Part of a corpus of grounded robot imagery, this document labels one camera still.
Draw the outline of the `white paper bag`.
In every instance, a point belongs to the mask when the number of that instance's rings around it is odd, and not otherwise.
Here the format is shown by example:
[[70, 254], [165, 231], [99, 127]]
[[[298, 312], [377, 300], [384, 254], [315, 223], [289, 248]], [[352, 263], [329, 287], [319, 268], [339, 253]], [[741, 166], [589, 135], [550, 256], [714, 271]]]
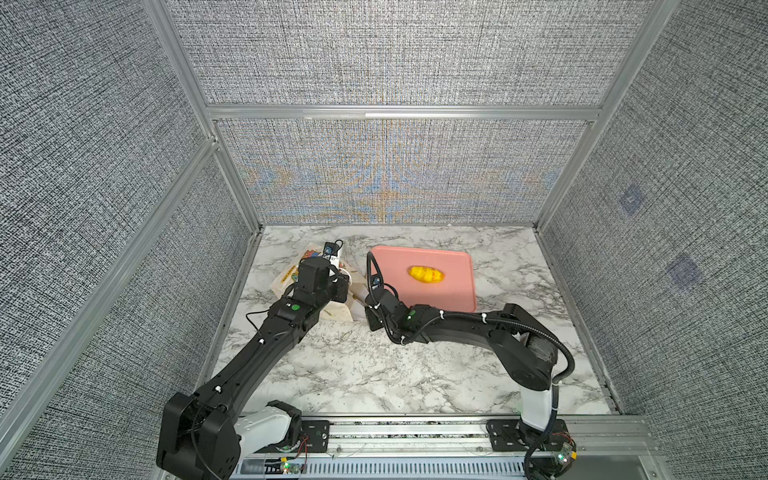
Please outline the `white paper bag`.
[[297, 300], [332, 320], [361, 322], [367, 293], [358, 269], [341, 259], [343, 242], [311, 244], [272, 280], [278, 298]]

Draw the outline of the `oval yellow fake bread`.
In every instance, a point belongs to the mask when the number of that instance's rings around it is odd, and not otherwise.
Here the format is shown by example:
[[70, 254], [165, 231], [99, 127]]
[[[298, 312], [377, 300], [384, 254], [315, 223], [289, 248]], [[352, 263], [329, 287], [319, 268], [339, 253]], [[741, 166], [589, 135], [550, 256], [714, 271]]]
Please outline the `oval yellow fake bread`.
[[445, 279], [445, 274], [441, 270], [427, 266], [411, 266], [408, 268], [408, 274], [414, 280], [424, 284], [441, 283]]

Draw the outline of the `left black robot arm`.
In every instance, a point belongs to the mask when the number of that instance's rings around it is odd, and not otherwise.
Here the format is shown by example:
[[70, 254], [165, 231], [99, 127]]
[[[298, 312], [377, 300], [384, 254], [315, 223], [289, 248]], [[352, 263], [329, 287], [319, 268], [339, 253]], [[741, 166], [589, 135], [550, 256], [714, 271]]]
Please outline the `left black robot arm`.
[[271, 401], [255, 414], [243, 410], [277, 362], [317, 324], [326, 305], [346, 301], [348, 289], [348, 275], [328, 259], [301, 260], [297, 282], [268, 309], [246, 346], [194, 393], [177, 393], [166, 403], [157, 466], [179, 479], [227, 479], [245, 455], [298, 447], [297, 408]]

